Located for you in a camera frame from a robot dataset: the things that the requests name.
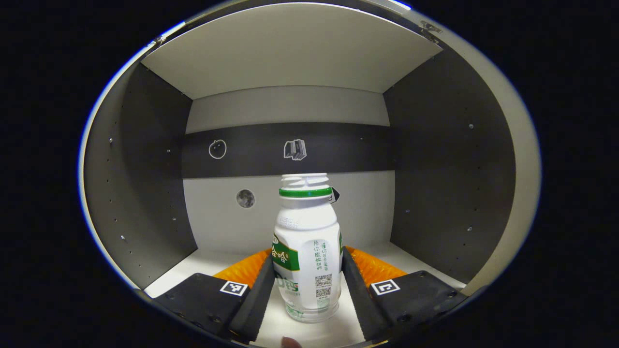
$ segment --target black horizontal strip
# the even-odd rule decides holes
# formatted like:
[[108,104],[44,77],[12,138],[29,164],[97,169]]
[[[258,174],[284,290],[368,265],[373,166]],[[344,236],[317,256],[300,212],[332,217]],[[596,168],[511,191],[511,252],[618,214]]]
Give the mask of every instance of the black horizontal strip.
[[[293,142],[289,158],[287,142]],[[387,126],[257,124],[186,134],[182,171],[183,178],[213,178],[395,170],[395,151],[393,129]]]

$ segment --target qr code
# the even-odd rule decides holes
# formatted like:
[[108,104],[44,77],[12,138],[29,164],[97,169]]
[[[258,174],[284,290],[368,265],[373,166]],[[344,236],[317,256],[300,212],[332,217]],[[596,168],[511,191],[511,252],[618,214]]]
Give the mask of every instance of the qr code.
[[331,294],[331,288],[325,287],[322,289],[316,289],[316,297],[329,296]]
[[325,276],[318,276],[318,277],[314,277],[314,280],[316,281],[316,287],[322,287],[322,286],[328,286],[331,285],[331,276],[333,274],[327,274]]

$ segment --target green bottle label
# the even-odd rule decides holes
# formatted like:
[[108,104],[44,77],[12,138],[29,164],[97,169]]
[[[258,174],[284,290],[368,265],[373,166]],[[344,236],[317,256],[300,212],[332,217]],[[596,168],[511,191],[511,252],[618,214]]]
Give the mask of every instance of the green bottle label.
[[299,255],[296,250],[290,249],[286,244],[281,243],[279,238],[273,234],[273,246],[271,247],[273,261],[289,271],[299,270]]

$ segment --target white shelf top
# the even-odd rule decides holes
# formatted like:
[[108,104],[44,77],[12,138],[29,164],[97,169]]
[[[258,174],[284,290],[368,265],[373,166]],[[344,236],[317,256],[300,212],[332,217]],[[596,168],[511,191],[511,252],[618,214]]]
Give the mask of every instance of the white shelf top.
[[[440,273],[390,242],[365,247],[361,250],[407,273],[424,270],[456,289],[462,289],[466,285]],[[249,255],[196,250],[152,282],[144,289],[144,292],[153,298],[158,297],[194,273],[200,272],[212,276],[247,256]],[[365,341],[344,277],[342,277],[342,295],[339,302],[340,308],[332,318],[316,324],[300,323],[286,314],[284,300],[274,284],[258,338],[252,344],[266,348],[279,348],[282,336],[296,339],[303,348],[342,347]]]
[[289,2],[202,24],[142,63],[191,99],[281,85],[383,93],[441,50],[357,9]]

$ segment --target plastic bottle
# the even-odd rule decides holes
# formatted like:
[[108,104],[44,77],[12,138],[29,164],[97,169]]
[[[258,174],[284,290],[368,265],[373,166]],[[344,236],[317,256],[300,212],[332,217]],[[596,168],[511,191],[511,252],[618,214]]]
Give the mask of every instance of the plastic bottle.
[[271,253],[275,279],[295,320],[317,323],[335,314],[342,292],[342,235],[326,173],[282,175],[281,208]]

